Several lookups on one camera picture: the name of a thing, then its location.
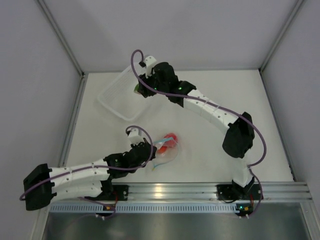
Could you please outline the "fake watermelon slice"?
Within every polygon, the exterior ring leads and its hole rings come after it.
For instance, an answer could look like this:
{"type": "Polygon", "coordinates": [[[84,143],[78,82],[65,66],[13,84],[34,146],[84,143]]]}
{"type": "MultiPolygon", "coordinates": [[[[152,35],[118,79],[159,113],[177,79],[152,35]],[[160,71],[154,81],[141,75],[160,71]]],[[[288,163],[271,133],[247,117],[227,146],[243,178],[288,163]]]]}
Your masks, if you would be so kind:
{"type": "Polygon", "coordinates": [[[135,93],[135,94],[141,94],[140,92],[139,92],[139,84],[137,84],[135,87],[134,87],[134,90],[133,90],[133,92],[135,93]]]}

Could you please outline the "clear zip top bag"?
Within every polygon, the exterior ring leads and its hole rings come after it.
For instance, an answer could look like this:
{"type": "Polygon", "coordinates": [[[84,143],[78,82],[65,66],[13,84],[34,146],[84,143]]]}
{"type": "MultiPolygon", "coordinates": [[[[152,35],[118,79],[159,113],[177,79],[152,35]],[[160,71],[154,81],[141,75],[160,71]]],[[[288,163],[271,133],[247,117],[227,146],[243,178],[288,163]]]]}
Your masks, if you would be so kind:
{"type": "MultiPolygon", "coordinates": [[[[153,145],[157,147],[157,151],[159,148],[164,146],[164,142],[165,142],[164,136],[161,139],[153,142],[153,145]]],[[[159,154],[156,151],[155,159],[152,161],[152,164],[153,164],[152,171],[154,171],[159,166],[168,164],[173,160],[175,160],[176,157],[179,155],[180,149],[181,148],[180,148],[179,139],[178,139],[178,144],[175,147],[168,147],[165,153],[159,154]]]]}

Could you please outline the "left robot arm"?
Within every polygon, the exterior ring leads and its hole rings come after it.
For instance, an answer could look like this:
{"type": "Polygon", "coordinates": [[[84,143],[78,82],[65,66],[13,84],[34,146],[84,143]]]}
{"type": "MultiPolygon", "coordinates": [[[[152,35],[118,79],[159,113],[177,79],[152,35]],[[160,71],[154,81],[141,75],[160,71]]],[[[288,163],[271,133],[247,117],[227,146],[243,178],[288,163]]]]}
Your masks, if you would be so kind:
{"type": "Polygon", "coordinates": [[[27,211],[73,198],[109,199],[113,194],[112,180],[126,177],[145,167],[156,157],[157,147],[143,140],[132,144],[124,153],[114,153],[87,164],[72,167],[35,167],[23,180],[20,201],[27,211]]]}

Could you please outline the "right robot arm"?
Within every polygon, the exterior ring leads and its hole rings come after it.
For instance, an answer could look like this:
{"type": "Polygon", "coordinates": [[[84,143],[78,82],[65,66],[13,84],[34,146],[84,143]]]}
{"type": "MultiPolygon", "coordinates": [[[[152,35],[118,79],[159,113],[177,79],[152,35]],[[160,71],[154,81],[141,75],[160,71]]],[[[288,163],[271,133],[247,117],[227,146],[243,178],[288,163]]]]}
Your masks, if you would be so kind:
{"type": "Polygon", "coordinates": [[[171,103],[194,112],[220,129],[224,135],[223,150],[230,157],[240,159],[234,166],[231,191],[240,199],[250,195],[254,177],[250,174],[243,158],[253,146],[255,138],[251,115],[244,112],[236,116],[223,110],[205,97],[195,85],[179,80],[168,62],[146,61],[144,66],[145,73],[140,75],[138,93],[148,98],[162,92],[171,103]]]}

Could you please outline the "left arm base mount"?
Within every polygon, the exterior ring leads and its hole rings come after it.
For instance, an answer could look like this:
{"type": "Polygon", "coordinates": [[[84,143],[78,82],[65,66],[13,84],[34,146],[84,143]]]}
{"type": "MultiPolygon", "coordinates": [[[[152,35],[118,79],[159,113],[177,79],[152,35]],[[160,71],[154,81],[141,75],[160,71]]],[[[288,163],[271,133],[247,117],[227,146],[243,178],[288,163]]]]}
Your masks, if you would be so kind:
{"type": "Polygon", "coordinates": [[[129,186],[125,184],[120,185],[105,185],[100,188],[102,192],[96,196],[85,196],[85,199],[92,201],[127,201],[129,186]]]}

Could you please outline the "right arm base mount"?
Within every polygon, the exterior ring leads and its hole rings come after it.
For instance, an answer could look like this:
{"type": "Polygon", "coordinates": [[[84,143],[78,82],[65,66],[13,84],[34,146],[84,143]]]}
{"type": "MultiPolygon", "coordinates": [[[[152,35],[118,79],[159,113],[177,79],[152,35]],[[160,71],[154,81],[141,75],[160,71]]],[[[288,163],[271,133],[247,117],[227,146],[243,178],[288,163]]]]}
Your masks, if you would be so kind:
{"type": "Polygon", "coordinates": [[[262,195],[258,184],[241,187],[236,184],[218,184],[216,186],[217,198],[220,201],[238,201],[238,200],[259,200],[262,195]]]}

